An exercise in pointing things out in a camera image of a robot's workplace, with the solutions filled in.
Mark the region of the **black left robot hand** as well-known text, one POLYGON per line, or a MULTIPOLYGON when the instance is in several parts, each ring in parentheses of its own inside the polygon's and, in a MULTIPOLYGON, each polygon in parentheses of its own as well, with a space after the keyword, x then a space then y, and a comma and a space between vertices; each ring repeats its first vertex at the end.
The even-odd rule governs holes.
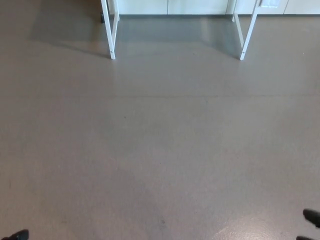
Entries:
POLYGON ((22 229, 5 238, 6 240, 29 240, 29 230, 22 229))

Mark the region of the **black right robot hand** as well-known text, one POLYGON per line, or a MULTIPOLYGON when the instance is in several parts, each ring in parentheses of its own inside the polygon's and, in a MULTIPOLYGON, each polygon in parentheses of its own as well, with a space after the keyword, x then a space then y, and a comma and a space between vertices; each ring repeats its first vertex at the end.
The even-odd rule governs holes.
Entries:
POLYGON ((314 225, 316 229, 320 229, 320 212, 310 208, 305 208, 303 210, 304 219, 314 225))

